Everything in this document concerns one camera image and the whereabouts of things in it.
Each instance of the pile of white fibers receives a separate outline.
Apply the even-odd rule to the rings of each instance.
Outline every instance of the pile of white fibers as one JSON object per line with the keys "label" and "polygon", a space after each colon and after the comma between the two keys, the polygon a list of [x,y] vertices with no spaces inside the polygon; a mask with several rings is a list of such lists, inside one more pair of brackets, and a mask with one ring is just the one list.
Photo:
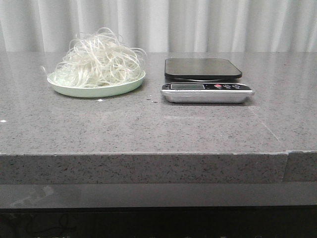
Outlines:
{"label": "pile of white fibers", "polygon": [[132,82],[143,74],[145,51],[128,48],[108,28],[85,35],[48,75],[59,86],[93,88]]}

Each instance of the gray granite countertop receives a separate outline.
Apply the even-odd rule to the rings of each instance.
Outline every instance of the gray granite countertop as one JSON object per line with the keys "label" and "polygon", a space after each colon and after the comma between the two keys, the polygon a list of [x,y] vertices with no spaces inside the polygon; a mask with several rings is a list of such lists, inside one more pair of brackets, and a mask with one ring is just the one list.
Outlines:
{"label": "gray granite countertop", "polygon": [[[124,95],[56,93],[65,53],[0,53],[0,183],[274,183],[317,180],[317,53],[148,54]],[[173,104],[166,58],[223,58],[255,95],[243,104]]]}

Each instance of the tangled white filament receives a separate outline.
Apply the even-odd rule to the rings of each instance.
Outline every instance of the tangled white filament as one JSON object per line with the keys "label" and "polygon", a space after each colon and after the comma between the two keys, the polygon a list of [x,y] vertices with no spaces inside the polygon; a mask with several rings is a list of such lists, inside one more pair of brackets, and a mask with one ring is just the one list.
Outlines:
{"label": "tangled white filament", "polygon": [[120,85],[141,77],[145,51],[128,48],[108,28],[74,39],[55,71],[48,75],[59,86],[93,88]]}

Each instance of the curtain fold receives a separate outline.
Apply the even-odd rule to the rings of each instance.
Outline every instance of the curtain fold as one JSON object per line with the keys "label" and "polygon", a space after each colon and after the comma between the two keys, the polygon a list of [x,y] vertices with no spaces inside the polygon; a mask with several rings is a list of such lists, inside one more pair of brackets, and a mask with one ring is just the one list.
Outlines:
{"label": "curtain fold", "polygon": [[67,51],[101,27],[147,52],[316,52],[316,0],[0,0],[0,51]]}

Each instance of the white fiber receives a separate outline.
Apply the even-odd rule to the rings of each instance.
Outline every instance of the white fiber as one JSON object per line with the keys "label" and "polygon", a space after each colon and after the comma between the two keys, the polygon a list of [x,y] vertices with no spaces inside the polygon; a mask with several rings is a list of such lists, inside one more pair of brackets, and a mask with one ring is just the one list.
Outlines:
{"label": "white fiber", "polygon": [[55,71],[48,75],[59,86],[93,88],[132,82],[143,74],[145,51],[128,48],[108,28],[71,41]]}

